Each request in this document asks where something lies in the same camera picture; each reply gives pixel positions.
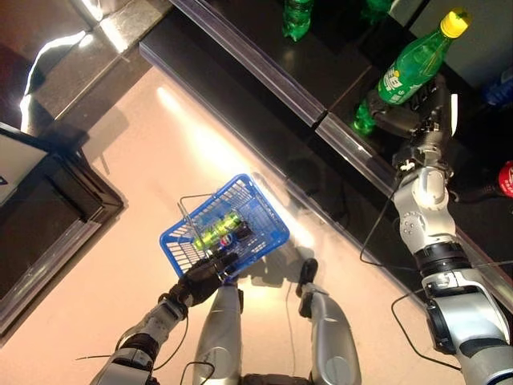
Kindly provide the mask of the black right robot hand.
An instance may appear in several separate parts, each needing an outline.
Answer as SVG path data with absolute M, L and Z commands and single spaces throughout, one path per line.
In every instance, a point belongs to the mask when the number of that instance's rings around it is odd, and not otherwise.
M 444 149 L 453 136 L 451 94 L 443 75 L 436 75 L 401 105 L 384 102 L 376 90 L 366 102 L 376 125 L 405 140 L 392 157 L 392 165 L 403 173 L 422 167 L 448 171 Z

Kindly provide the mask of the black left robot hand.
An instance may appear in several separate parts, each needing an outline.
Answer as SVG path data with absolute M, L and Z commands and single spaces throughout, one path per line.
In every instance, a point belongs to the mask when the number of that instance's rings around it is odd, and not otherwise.
M 231 274 L 237 253 L 215 252 L 196 262 L 170 290 L 171 296 L 187 308 L 205 302 Z

